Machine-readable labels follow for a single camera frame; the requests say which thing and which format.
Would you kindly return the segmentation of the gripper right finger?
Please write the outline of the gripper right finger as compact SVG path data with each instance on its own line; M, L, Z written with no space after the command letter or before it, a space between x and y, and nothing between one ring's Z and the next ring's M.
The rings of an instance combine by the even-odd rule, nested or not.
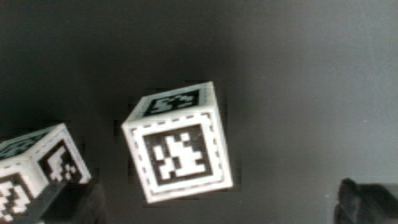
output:
M398 183L341 180L334 224L398 224Z

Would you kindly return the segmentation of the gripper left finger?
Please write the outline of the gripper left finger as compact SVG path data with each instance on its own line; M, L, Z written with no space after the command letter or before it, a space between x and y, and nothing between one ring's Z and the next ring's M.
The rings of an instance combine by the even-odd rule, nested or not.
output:
M51 184L16 217L16 224L108 224L101 184Z

